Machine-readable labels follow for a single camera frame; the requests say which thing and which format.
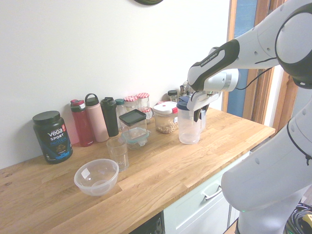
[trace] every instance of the blue pitcher lid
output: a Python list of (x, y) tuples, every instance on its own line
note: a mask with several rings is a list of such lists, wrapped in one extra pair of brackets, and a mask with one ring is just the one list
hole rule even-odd
[(180, 110), (189, 111), (189, 109), (187, 109), (187, 102), (189, 99), (190, 98), (188, 96), (180, 97), (176, 107)]

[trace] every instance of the bottle handle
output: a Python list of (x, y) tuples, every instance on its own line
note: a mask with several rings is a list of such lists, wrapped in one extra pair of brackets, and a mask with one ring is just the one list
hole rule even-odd
[(84, 102), (85, 102), (85, 103), (87, 103), (87, 99), (88, 99), (88, 97), (89, 97), (90, 95), (94, 95), (94, 96), (98, 99), (98, 97), (97, 97), (95, 94), (87, 94), (87, 96), (86, 96), (85, 99), (84, 99)]
[(200, 114), (201, 114), (201, 129), (200, 129), (200, 131), (202, 132), (206, 128), (206, 111), (201, 109)]

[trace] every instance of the container lid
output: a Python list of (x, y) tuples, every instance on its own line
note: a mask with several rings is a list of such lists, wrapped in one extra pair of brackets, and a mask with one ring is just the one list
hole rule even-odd
[(148, 93), (140, 93), (136, 95), (137, 98), (148, 98), (150, 95)]
[(127, 96), (124, 98), (125, 101), (136, 101), (137, 96)]
[(168, 95), (169, 95), (169, 96), (177, 95), (177, 91), (176, 91), (176, 90), (169, 90), (169, 91), (168, 91)]
[(121, 116), (119, 116), (120, 121), (122, 121), (124, 124), (126, 124), (127, 126), (132, 126), (142, 120), (146, 119), (146, 114), (134, 109), (132, 111), (129, 111), (128, 113), (125, 113)]
[(143, 113), (149, 113), (151, 111), (151, 108), (145, 109), (145, 110), (140, 110)]
[(70, 108), (72, 112), (82, 112), (86, 109), (86, 104), (84, 100), (74, 99), (70, 101)]
[(123, 104), (125, 104), (124, 99), (121, 99), (121, 98), (116, 99), (115, 102), (116, 102), (117, 105), (123, 105)]
[(184, 96), (184, 97), (180, 97), (179, 100), (177, 102), (177, 108), (180, 110), (184, 110), (184, 111), (189, 111), (189, 109), (187, 109), (187, 102), (189, 101), (189, 97), (188, 96)]
[(95, 105), (97, 105), (99, 103), (98, 97), (95, 94), (88, 94), (85, 97), (84, 101), (85, 101), (87, 106), (95, 106)]
[(60, 114), (58, 111), (46, 111), (40, 114), (37, 114), (33, 117), (33, 122), (35, 124), (49, 124), (58, 121), (60, 118)]
[(153, 107), (153, 110), (162, 115), (170, 115), (177, 113), (176, 102), (166, 101)]
[(112, 97), (106, 97), (101, 101), (101, 107), (103, 107), (105, 110), (112, 110), (116, 109), (116, 102)]

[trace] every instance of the nuts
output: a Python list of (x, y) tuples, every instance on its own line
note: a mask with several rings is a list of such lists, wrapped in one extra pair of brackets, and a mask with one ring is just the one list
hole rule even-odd
[(167, 122), (166, 125), (157, 126), (156, 130), (161, 133), (168, 134), (168, 133), (172, 133), (178, 128), (179, 128), (178, 123)]

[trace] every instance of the vega sport label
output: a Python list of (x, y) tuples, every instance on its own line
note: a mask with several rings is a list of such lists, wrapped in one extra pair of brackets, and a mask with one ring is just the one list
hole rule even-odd
[(38, 134), (39, 144), (47, 160), (54, 161), (70, 155), (72, 145), (65, 124), (56, 129), (38, 131)]

